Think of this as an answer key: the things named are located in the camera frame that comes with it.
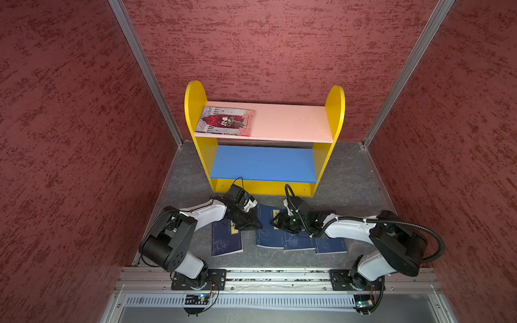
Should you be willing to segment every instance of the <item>yellow bookshelf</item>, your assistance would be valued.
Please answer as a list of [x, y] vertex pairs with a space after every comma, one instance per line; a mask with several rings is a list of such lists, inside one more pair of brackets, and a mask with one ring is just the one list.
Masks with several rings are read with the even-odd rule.
[[[255, 111], [249, 137], [197, 133], [205, 106]], [[185, 93], [185, 118], [208, 182], [225, 193], [242, 176], [250, 194], [284, 195], [288, 183], [296, 195], [314, 196], [339, 137], [345, 116], [345, 94], [334, 86], [325, 106], [208, 101], [201, 82], [192, 81]], [[224, 146], [218, 139], [311, 142], [312, 149]]]

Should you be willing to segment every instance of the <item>book cover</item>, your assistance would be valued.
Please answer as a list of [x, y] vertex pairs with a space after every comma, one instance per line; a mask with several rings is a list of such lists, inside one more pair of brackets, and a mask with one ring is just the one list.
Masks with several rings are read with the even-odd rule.
[[257, 245], [259, 247], [278, 249], [283, 249], [285, 247], [284, 231], [271, 225], [273, 217], [275, 217], [279, 212], [285, 211], [286, 209], [279, 207], [271, 207], [261, 204], [257, 205], [257, 218], [262, 224], [262, 229], [257, 231]]
[[297, 235], [285, 232], [286, 250], [310, 250], [316, 248], [316, 239], [310, 238], [305, 231]]
[[346, 252], [344, 238], [318, 238], [316, 239], [316, 253], [341, 253]]
[[250, 136], [253, 117], [252, 110], [206, 106], [195, 131]]
[[212, 257], [242, 252], [242, 235], [228, 219], [212, 222]]

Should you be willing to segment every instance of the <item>metal vent grille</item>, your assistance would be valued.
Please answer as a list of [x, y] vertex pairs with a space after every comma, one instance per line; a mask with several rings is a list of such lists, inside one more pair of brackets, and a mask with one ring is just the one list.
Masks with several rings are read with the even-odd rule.
[[[129, 294], [128, 307], [183, 307], [185, 295]], [[251, 307], [260, 309], [305, 309], [348, 311], [355, 306], [353, 295], [325, 294], [220, 294], [213, 307]]]

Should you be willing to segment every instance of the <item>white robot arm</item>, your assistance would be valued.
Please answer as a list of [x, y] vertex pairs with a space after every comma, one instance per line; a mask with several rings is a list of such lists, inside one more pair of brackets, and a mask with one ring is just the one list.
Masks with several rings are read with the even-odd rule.
[[188, 251], [194, 232], [224, 218], [237, 230], [261, 229], [256, 218], [257, 201], [245, 190], [232, 185], [223, 197], [188, 209], [167, 206], [151, 225], [140, 244], [140, 254], [168, 272], [176, 271], [201, 288], [208, 278], [208, 266]]
[[[305, 230], [312, 238], [323, 233], [329, 238], [348, 238], [373, 244], [377, 250], [356, 259], [344, 282], [355, 289], [370, 288], [379, 277], [393, 272], [408, 276], [418, 275], [421, 263], [438, 259], [445, 250], [442, 238], [432, 230], [418, 224], [402, 221], [391, 211], [382, 211], [378, 217], [356, 218], [328, 216], [313, 211], [301, 198], [285, 185], [284, 206], [287, 213], [278, 214], [272, 225], [290, 233]], [[438, 242], [438, 250], [424, 258], [427, 240], [416, 230], [424, 231]]]
[[[437, 259], [445, 246], [440, 236], [420, 225], [403, 222], [396, 214], [382, 211], [378, 217], [356, 218], [328, 216], [314, 212], [299, 197], [287, 192], [287, 213], [278, 214], [272, 225], [290, 233], [302, 229], [313, 238], [348, 238], [373, 244], [377, 250], [359, 256], [344, 283], [357, 290], [370, 288], [379, 277], [393, 272], [408, 276], [418, 274], [420, 264]], [[203, 287], [208, 279], [208, 265], [188, 251], [193, 233], [224, 218], [238, 230], [261, 229], [256, 218], [257, 201], [242, 188], [232, 185], [223, 197], [188, 208], [166, 207], [153, 223], [140, 246], [140, 253], [168, 272], [176, 271], [190, 279], [192, 286]], [[438, 241], [438, 251], [423, 258], [427, 241], [414, 228], [431, 234]]]

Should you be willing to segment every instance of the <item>red textured wall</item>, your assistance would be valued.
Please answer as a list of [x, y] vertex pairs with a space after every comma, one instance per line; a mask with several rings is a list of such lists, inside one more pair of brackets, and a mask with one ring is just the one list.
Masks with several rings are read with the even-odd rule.
[[174, 141], [107, 1], [0, 24], [0, 321], [97, 323]]
[[342, 141], [362, 141], [436, 0], [126, 0], [184, 138], [191, 80], [212, 101], [324, 105], [343, 86]]
[[400, 215], [447, 245], [461, 322], [517, 317], [517, 3], [456, 0], [370, 151]]

